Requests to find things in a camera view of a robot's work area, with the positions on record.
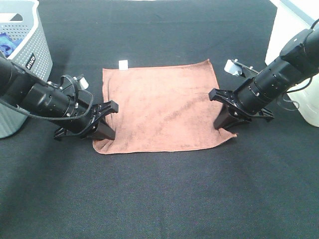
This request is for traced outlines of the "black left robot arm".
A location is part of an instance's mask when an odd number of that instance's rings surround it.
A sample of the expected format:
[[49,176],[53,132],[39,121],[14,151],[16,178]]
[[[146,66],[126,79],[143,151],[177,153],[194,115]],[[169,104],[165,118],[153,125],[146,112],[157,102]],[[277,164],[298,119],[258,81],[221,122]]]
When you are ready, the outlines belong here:
[[114,101],[93,104],[83,75],[63,75],[60,82],[46,82],[25,67],[0,56],[0,102],[36,119],[57,125],[54,139],[78,136],[93,140],[114,140],[115,131],[105,117],[119,111]]

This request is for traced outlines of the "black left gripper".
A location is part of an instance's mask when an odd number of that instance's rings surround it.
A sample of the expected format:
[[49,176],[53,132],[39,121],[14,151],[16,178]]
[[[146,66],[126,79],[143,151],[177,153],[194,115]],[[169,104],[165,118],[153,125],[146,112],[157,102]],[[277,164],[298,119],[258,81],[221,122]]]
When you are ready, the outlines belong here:
[[62,140],[64,137],[78,136],[93,140],[114,140],[115,131],[105,123],[105,116],[119,112],[119,105],[110,100],[93,105],[89,112],[78,119],[57,120],[54,123],[60,128],[55,131],[54,139]]

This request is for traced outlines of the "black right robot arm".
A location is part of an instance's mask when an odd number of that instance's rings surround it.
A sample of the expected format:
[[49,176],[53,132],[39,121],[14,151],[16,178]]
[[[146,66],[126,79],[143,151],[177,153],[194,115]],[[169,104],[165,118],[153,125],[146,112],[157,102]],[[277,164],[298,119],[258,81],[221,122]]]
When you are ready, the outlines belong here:
[[266,106],[278,97],[291,93],[291,87],[319,72],[319,31],[315,21],[310,28],[292,37],[279,56],[258,72],[236,59],[227,60],[224,70],[245,80],[235,91],[212,89],[211,101],[221,102],[222,109],[213,122],[215,129],[228,129],[252,119],[274,119]]

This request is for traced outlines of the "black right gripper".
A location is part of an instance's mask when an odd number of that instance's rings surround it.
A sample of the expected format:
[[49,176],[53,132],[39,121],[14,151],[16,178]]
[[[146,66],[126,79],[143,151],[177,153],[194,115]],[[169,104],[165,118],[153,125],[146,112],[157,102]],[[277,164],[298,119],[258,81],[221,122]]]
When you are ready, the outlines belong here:
[[252,119],[264,119],[269,122],[275,118],[266,108],[252,110],[245,108],[233,91],[213,88],[208,95],[210,101],[223,102],[221,111],[213,122],[215,129],[228,129],[251,123]]

